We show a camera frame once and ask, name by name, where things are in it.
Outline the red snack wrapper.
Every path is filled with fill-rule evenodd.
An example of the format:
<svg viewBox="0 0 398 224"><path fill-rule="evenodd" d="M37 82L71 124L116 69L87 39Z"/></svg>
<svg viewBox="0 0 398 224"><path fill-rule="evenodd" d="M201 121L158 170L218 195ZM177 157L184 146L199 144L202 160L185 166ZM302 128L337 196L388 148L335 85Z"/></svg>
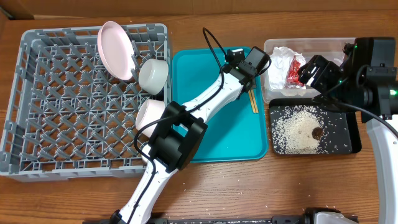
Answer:
<svg viewBox="0 0 398 224"><path fill-rule="evenodd" d="M297 57L294 56L289 71L287 72L285 88L302 88L304 86L304 84L299 81L299 69L300 62L297 60Z"/></svg>

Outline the brown food scrap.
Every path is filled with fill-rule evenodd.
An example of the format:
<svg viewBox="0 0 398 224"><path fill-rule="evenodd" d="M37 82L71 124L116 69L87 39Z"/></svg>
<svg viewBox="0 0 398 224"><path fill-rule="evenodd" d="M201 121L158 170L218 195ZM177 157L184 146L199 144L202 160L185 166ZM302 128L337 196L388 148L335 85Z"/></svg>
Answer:
<svg viewBox="0 0 398 224"><path fill-rule="evenodd" d="M312 131L312 137L318 141L322 138L323 134L324 132L321 127L316 127Z"/></svg>

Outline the white napkin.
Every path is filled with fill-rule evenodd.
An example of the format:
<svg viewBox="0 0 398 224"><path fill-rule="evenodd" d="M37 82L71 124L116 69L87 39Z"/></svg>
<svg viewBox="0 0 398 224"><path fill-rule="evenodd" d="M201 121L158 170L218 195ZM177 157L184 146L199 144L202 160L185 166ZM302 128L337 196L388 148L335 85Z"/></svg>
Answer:
<svg viewBox="0 0 398 224"><path fill-rule="evenodd" d="M267 75L271 89L281 90L285 88L287 72L294 56L300 62L300 67L305 65L306 60L302 54L288 47L275 47L273 49L273 53L271 54L272 62Z"/></svg>

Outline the wooden chopstick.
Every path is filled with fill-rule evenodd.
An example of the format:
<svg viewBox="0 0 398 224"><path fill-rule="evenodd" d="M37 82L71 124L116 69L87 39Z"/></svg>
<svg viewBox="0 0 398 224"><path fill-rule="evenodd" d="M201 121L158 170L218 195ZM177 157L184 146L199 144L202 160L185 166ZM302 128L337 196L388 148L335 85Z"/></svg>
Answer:
<svg viewBox="0 0 398 224"><path fill-rule="evenodd" d="M258 107L257 107L257 102L256 102L254 90L251 90L251 101L252 101L253 113L258 114L258 113L259 113L259 110L258 110Z"/></svg>
<svg viewBox="0 0 398 224"><path fill-rule="evenodd" d="M255 103L254 103L254 101L253 101L252 91L251 91L251 90L248 91L248 95L249 95L249 100L250 100L250 102L251 102L252 112L253 112L254 114L256 114L256 113L257 113L257 112L256 112L256 107L255 107Z"/></svg>

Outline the grey-green bowl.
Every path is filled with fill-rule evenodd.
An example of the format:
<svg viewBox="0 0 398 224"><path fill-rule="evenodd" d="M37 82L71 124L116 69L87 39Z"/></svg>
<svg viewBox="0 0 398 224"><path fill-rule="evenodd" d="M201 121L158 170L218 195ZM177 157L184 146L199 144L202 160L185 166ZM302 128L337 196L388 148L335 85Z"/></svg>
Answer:
<svg viewBox="0 0 398 224"><path fill-rule="evenodd" d="M169 75L169 66L165 60L149 59L139 72L139 86L150 93L157 95L166 84Z"/></svg>

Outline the pink bowl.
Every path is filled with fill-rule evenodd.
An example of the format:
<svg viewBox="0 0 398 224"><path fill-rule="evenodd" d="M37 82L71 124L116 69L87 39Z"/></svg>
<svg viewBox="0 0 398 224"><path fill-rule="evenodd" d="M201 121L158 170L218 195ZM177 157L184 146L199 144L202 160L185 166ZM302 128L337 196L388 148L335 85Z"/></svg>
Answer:
<svg viewBox="0 0 398 224"><path fill-rule="evenodd" d="M165 109L163 101L159 100L146 100L139 109L136 117L136 129L142 130L143 127L155 120L161 118Z"/></svg>

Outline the white round plate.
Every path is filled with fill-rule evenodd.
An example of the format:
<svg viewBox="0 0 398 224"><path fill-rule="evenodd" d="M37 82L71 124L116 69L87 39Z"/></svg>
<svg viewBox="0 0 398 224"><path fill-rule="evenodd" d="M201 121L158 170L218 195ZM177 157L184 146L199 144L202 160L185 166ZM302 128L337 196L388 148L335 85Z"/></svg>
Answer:
<svg viewBox="0 0 398 224"><path fill-rule="evenodd" d="M116 22L108 21L98 32L97 46L100 59L107 71L115 78L127 81L136 68L135 56L126 31Z"/></svg>

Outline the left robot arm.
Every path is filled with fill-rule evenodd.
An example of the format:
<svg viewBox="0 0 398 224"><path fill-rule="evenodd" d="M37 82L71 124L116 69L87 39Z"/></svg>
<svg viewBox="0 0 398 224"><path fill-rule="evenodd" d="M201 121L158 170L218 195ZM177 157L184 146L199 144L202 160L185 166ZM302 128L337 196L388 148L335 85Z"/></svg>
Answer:
<svg viewBox="0 0 398 224"><path fill-rule="evenodd" d="M146 135L149 142L138 151L147 167L132 197L111 215L110 223L147 223L167 182L197 153L209 120L222 107L250 92L256 77L272 62L258 47L248 54L243 49L228 50L225 59L216 81L193 100L182 105L172 101L161 110L150 101L141 106L137 133Z"/></svg>

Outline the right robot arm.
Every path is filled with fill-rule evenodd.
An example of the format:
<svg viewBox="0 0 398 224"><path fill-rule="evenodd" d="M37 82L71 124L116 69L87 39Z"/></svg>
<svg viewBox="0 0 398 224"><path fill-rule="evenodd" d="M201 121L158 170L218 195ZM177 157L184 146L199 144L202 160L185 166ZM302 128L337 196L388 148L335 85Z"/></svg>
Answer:
<svg viewBox="0 0 398 224"><path fill-rule="evenodd" d="M393 37L360 37L345 44L341 65L314 55L298 71L327 110L361 113L376 161L379 222L397 223L397 67Z"/></svg>

